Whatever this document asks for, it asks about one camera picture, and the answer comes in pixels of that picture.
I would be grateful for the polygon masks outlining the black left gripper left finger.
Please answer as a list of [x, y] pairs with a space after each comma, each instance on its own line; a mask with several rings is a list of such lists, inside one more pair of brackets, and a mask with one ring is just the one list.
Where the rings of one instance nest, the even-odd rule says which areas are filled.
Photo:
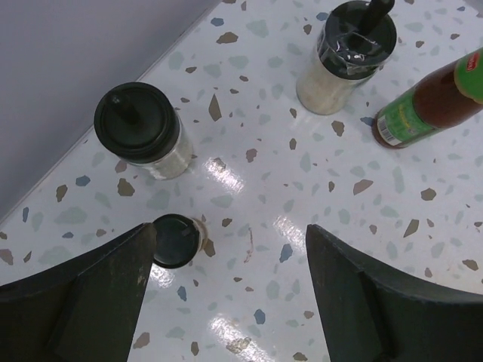
[[156, 246], [151, 223], [1, 287], [3, 361], [126, 361]]

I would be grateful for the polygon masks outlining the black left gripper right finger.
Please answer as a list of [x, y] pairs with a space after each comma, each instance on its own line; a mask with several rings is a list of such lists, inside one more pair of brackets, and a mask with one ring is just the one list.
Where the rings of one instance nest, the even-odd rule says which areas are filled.
[[480, 361], [482, 296], [407, 274], [306, 229], [306, 252], [332, 361]]

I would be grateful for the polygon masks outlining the red chili sauce bottle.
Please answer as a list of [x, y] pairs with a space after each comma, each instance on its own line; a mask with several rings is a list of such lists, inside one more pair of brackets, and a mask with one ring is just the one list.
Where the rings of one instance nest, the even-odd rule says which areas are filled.
[[403, 149], [463, 123], [482, 110], [482, 49], [427, 75], [383, 107], [375, 118], [375, 140]]

